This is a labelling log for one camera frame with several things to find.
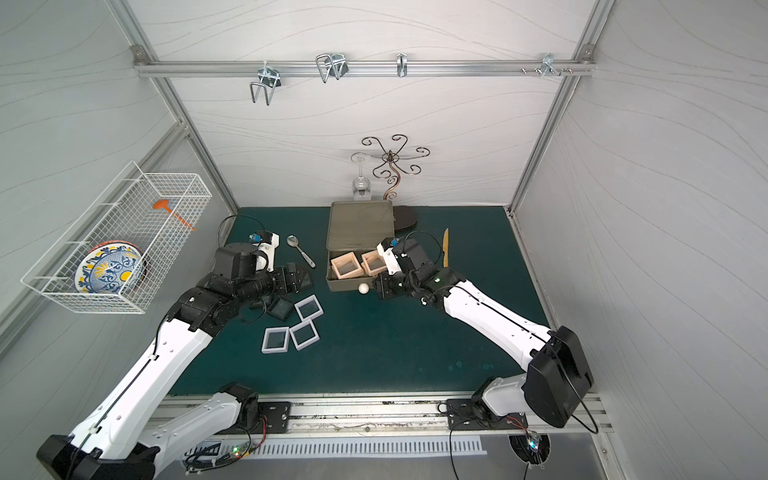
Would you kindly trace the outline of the pink brooch box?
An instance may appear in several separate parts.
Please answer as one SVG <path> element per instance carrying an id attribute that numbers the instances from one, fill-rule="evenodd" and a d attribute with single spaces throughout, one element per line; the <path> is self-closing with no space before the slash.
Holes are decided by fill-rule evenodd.
<path id="1" fill-rule="evenodd" d="M 369 277 L 376 277 L 388 270 L 384 258 L 376 250 L 362 254 L 361 265 Z"/>
<path id="2" fill-rule="evenodd" d="M 331 268 L 339 280 L 358 278 L 365 271 L 354 252 L 348 252 L 330 260 Z"/>

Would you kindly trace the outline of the three-tier drawer organizer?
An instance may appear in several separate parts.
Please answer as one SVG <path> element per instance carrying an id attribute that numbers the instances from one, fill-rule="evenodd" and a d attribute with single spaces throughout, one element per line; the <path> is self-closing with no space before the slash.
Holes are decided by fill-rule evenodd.
<path id="1" fill-rule="evenodd" d="M 366 273 L 358 278 L 339 280 L 330 260 L 354 252 L 361 263 L 361 255 L 376 250 L 385 238 L 394 236 L 393 206 L 390 201 L 336 201 L 330 208 L 326 249 L 328 261 L 326 282 L 333 293 L 357 291 L 361 284 L 371 290 L 376 277 Z"/>

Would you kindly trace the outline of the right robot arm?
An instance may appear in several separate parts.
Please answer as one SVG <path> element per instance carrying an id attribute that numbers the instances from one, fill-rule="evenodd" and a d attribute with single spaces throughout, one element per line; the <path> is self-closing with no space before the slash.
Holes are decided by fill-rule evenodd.
<path id="1" fill-rule="evenodd" d="M 475 392 L 472 406 L 485 422 L 532 411 L 549 426 L 563 428 L 594 384 L 574 331 L 565 326 L 552 330 L 516 314 L 450 268 L 427 264 L 408 273 L 385 271 L 374 286 L 381 299 L 410 296 L 463 322 L 523 370 L 492 378 Z"/>

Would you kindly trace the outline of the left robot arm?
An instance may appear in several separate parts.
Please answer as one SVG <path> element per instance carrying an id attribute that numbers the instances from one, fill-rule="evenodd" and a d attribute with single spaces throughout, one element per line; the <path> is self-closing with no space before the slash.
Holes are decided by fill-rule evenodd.
<path id="1" fill-rule="evenodd" d="M 274 263 L 275 246 L 217 249 L 213 270 L 184 292 L 153 341 L 117 386 L 71 433 L 51 435 L 36 457 L 55 479 L 153 479 L 206 438 L 250 433 L 262 420 L 258 395 L 231 382 L 194 409 L 156 428 L 152 414 L 192 361 L 244 306 L 312 288 L 306 266 Z"/>

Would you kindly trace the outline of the white brooch box upper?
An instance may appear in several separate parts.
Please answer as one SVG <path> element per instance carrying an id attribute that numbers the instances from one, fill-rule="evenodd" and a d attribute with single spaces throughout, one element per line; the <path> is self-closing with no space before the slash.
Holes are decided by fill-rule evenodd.
<path id="1" fill-rule="evenodd" d="M 315 295 L 310 295 L 294 304 L 301 322 L 313 321 L 322 316 L 324 310 Z"/>

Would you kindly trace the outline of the white brooch box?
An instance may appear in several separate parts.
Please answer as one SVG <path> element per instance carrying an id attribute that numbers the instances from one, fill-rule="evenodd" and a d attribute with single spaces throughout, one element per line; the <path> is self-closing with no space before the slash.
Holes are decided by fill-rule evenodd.
<path id="1" fill-rule="evenodd" d="M 315 295 L 310 295 L 294 304 L 301 322 L 313 321 L 322 316 L 324 310 Z"/>
<path id="2" fill-rule="evenodd" d="M 261 352 L 263 354 L 287 353 L 290 341 L 291 337 L 288 327 L 266 328 L 264 330 Z"/>
<path id="3" fill-rule="evenodd" d="M 320 340 L 319 333 L 312 320 L 305 320 L 290 327 L 289 333 L 297 351 L 306 349 Z"/>

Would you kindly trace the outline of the white brooch box lower left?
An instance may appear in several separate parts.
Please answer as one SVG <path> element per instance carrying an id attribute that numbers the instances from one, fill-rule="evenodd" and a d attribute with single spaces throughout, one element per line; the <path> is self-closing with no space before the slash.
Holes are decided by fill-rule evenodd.
<path id="1" fill-rule="evenodd" d="M 263 354 L 287 353 L 290 341 L 291 337 L 288 327 L 266 328 L 264 330 L 261 352 Z"/>

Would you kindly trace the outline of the white brooch box lower right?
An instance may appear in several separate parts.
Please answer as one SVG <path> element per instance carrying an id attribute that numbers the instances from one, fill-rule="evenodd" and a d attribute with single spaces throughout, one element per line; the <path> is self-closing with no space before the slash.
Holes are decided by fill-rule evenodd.
<path id="1" fill-rule="evenodd" d="M 319 333 L 312 320 L 305 320 L 290 327 L 289 333 L 297 351 L 306 349 L 320 340 Z"/>

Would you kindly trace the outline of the wooden knife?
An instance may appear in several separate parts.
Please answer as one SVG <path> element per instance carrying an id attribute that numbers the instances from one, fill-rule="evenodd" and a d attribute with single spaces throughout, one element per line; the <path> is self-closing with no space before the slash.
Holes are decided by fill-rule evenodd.
<path id="1" fill-rule="evenodd" d="M 450 266 L 449 262 L 449 246 L 450 246 L 450 229 L 446 228 L 443 232 L 442 236 L 442 265 L 444 268 L 448 268 Z"/>

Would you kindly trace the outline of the metal spoon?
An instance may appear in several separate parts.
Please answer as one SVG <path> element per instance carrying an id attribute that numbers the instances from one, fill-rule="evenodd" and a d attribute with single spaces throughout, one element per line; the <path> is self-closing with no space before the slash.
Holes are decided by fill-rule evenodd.
<path id="1" fill-rule="evenodd" d="M 306 253 L 306 252 L 305 252 L 305 251 L 304 251 L 302 248 L 301 248 L 301 246 L 300 246 L 300 241 L 299 241 L 299 239 L 298 239 L 298 238 L 297 238 L 295 235 L 289 235 L 289 236 L 287 237 L 287 239 L 286 239 L 286 242 L 287 242 L 287 244 L 288 244 L 290 247 L 292 247 L 292 248 L 294 248 L 294 249 L 296 249 L 296 250 L 297 250 L 297 252 L 298 252 L 298 253 L 299 253 L 299 254 L 302 256 L 302 258 L 304 259 L 304 261 L 307 263 L 307 265 L 308 265 L 310 268 L 312 268 L 312 269 L 315 269 L 315 268 L 316 268 L 316 263 L 315 263 L 315 262 L 314 262 L 314 260 L 313 260 L 313 259 L 312 259 L 312 258 L 311 258 L 311 257 L 310 257 L 310 256 L 309 256 L 309 255 L 308 255 L 308 254 L 307 254 L 307 253 Z"/>

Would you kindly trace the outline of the orange plastic spatula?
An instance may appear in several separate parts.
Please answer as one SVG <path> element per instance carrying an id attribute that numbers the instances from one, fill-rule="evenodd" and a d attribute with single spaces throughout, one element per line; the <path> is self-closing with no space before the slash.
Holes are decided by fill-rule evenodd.
<path id="1" fill-rule="evenodd" d="M 185 227 L 189 228 L 192 231 L 195 231 L 195 227 L 192 224 L 187 222 L 183 217 L 181 217 L 174 209 L 172 209 L 169 206 L 169 200 L 168 199 L 160 199 L 160 200 L 156 201 L 153 204 L 153 209 L 154 210 L 163 210 L 163 211 L 167 212 L 169 215 L 171 215 L 176 220 L 178 220 L 182 225 L 184 225 Z"/>

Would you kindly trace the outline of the clear wine glass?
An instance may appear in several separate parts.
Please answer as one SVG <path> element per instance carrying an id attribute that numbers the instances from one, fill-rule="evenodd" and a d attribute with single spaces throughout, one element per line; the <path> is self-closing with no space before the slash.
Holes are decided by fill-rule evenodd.
<path id="1" fill-rule="evenodd" d="M 363 152 L 355 152 L 350 157 L 350 161 L 358 168 L 358 175 L 352 182 L 352 193 L 355 201 L 369 201 L 372 198 L 371 183 L 364 172 L 367 159 L 368 155 Z"/>

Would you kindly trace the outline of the patterned ceramic plate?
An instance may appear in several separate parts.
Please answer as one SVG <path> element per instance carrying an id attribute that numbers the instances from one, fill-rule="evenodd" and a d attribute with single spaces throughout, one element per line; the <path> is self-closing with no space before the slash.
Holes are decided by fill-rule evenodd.
<path id="1" fill-rule="evenodd" d="M 141 250 L 127 242 L 108 242 L 95 247 L 75 271 L 77 292 L 120 294 L 136 287 L 143 279 L 145 262 Z"/>

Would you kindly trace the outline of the ornate metal cup stand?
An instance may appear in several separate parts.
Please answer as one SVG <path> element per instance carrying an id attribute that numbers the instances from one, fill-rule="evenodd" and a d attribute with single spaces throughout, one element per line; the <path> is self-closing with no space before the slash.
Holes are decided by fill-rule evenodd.
<path id="1" fill-rule="evenodd" d="M 416 163 L 416 160 L 429 157 L 431 150 L 424 146 L 417 146 L 413 154 L 403 155 L 402 152 L 409 142 L 408 136 L 395 133 L 391 136 L 391 140 L 397 145 L 394 149 L 385 147 L 381 139 L 376 136 L 363 137 L 361 144 L 365 147 L 377 145 L 381 149 L 381 161 L 372 169 L 372 174 L 376 179 L 384 180 L 387 184 L 382 199 L 392 203 L 394 232 L 401 233 L 413 229 L 418 224 L 419 215 L 413 207 L 395 204 L 397 188 L 405 176 L 418 176 L 422 173 L 422 167 Z"/>

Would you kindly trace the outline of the white ventilation grille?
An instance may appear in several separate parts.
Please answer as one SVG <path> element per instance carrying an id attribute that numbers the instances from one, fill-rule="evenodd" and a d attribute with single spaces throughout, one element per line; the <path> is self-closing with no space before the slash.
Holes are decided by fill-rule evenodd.
<path id="1" fill-rule="evenodd" d="M 485 456 L 478 435 L 404 437 L 267 437 L 248 460 L 438 458 Z"/>

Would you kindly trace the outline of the metal double hook left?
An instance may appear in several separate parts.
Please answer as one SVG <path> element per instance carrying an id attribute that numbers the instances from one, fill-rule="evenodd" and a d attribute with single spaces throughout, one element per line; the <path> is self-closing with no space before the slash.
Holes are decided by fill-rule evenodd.
<path id="1" fill-rule="evenodd" d="M 265 62 L 257 71 L 256 80 L 249 85 L 252 102 L 256 103 L 259 98 L 262 98 L 264 103 L 270 106 L 274 93 L 281 84 L 280 72 Z"/>

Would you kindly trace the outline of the metal double hook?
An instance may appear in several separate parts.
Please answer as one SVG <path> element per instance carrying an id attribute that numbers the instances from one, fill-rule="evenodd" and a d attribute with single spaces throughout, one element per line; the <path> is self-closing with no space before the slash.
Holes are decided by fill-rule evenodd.
<path id="1" fill-rule="evenodd" d="M 281 84 L 280 72 L 265 62 L 257 71 L 256 80 L 249 85 L 252 102 L 256 103 L 259 98 L 262 98 L 264 103 L 270 106 L 274 93 Z"/>
<path id="2" fill-rule="evenodd" d="M 323 53 L 316 57 L 315 64 L 323 83 L 330 78 L 340 80 L 349 71 L 347 59 L 341 53 Z"/>

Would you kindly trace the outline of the metal double hook middle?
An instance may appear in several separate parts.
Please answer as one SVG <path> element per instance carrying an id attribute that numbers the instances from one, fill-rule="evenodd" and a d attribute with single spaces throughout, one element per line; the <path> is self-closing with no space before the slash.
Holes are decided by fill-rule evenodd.
<path id="1" fill-rule="evenodd" d="M 323 83 L 330 78 L 340 80 L 349 71 L 347 59 L 341 53 L 323 53 L 316 57 L 315 64 Z"/>

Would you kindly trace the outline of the small metal hook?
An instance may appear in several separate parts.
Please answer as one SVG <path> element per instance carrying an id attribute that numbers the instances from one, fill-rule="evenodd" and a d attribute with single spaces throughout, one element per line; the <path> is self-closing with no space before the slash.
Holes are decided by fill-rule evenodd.
<path id="1" fill-rule="evenodd" d="M 408 58 L 405 53 L 396 56 L 396 74 L 398 78 L 405 78 L 408 74 Z"/>

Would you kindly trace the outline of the metal hook right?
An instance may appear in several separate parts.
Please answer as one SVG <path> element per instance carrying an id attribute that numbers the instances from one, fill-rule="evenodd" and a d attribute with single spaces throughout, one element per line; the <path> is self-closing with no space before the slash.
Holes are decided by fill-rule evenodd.
<path id="1" fill-rule="evenodd" d="M 569 67 L 558 67 L 551 54 L 545 54 L 540 63 L 532 68 L 520 68 L 523 75 L 537 75 L 539 77 L 564 77 L 571 76 L 573 70 Z"/>

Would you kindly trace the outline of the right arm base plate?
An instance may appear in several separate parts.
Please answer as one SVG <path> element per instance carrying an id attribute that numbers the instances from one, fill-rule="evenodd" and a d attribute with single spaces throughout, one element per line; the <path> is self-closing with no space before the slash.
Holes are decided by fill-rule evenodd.
<path id="1" fill-rule="evenodd" d="M 524 413 L 498 416 L 471 399 L 447 399 L 438 404 L 437 410 L 447 419 L 450 431 L 523 432 L 528 429 Z"/>

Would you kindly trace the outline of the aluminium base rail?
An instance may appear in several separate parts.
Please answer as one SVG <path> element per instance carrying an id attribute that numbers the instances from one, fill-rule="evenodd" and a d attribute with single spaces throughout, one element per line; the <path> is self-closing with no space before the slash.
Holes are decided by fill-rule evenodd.
<path id="1" fill-rule="evenodd" d="M 260 395 L 259 409 L 284 436 L 320 437 L 342 434 L 384 436 L 388 434 L 447 433 L 446 404 L 449 399 L 468 405 L 470 392 L 396 392 L 391 394 L 292 394 Z M 154 428 L 191 411 L 207 396 L 167 396 L 150 415 L 147 427 Z M 515 415 L 523 415 L 528 428 L 541 433 L 588 433 L 595 424 L 598 433 L 613 433 L 614 428 L 598 394 L 584 399 L 587 409 L 577 407 L 575 415 L 562 428 L 547 424 L 529 407 Z"/>

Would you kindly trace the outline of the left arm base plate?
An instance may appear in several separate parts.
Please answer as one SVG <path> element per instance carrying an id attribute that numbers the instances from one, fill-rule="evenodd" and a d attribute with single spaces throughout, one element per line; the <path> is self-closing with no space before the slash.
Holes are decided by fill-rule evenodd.
<path id="1" fill-rule="evenodd" d="M 241 409 L 233 425 L 219 430 L 217 435 L 245 432 L 285 434 L 288 431 L 291 407 L 292 404 L 286 401 L 251 402 Z"/>

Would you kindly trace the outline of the aluminium overhead rail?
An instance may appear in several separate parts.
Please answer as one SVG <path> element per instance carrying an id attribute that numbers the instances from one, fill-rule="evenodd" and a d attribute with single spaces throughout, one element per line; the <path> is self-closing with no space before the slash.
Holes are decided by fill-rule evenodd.
<path id="1" fill-rule="evenodd" d="M 440 77 L 515 77 L 523 75 L 520 68 L 532 68 L 541 59 L 524 60 L 416 60 L 408 57 L 405 78 Z M 346 78 L 398 78 L 396 59 L 348 60 Z M 250 61 L 158 61 L 134 66 L 144 78 L 256 78 L 265 62 Z M 315 61 L 267 61 L 278 70 L 281 78 L 320 78 Z M 558 67 L 569 67 L 571 76 L 590 76 L 596 70 L 593 62 L 555 60 Z"/>

